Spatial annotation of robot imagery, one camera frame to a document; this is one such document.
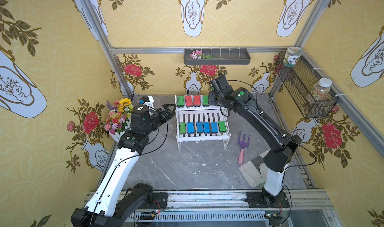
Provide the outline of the red eraser top shelf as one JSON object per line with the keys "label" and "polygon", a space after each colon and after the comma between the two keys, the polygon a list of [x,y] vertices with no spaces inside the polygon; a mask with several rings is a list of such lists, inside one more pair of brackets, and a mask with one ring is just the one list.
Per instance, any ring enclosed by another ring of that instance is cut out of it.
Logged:
{"label": "red eraser top shelf", "polygon": [[186,107],[193,107],[194,106],[192,96],[190,96],[190,95],[185,96],[185,106]]}
{"label": "red eraser top shelf", "polygon": [[201,96],[200,95],[194,95],[193,96],[193,105],[195,107],[200,107],[201,106]]}

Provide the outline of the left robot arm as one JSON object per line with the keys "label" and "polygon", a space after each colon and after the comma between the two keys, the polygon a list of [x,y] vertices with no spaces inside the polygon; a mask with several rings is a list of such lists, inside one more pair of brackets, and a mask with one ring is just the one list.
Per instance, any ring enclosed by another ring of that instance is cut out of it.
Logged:
{"label": "left robot arm", "polygon": [[175,104],[163,104],[154,109],[140,104],[133,108],[132,123],[119,140],[111,167],[86,206],[73,212],[73,226],[122,227],[135,210],[152,205],[153,187],[150,185],[136,184],[122,200],[119,196],[132,168],[139,157],[145,155],[149,135],[174,117],[176,107]]}

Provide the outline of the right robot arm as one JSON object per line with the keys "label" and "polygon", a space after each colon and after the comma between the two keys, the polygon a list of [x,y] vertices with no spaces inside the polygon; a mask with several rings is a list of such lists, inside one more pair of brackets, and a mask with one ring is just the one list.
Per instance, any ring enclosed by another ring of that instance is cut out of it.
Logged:
{"label": "right robot arm", "polygon": [[291,167],[292,157],[301,142],[300,137],[291,135],[275,123],[248,90],[242,87],[233,90],[224,74],[210,81],[209,86],[210,104],[237,113],[268,143],[271,150],[263,157],[267,179],[262,189],[262,202],[267,207],[282,205],[286,197],[283,191],[285,173]]}

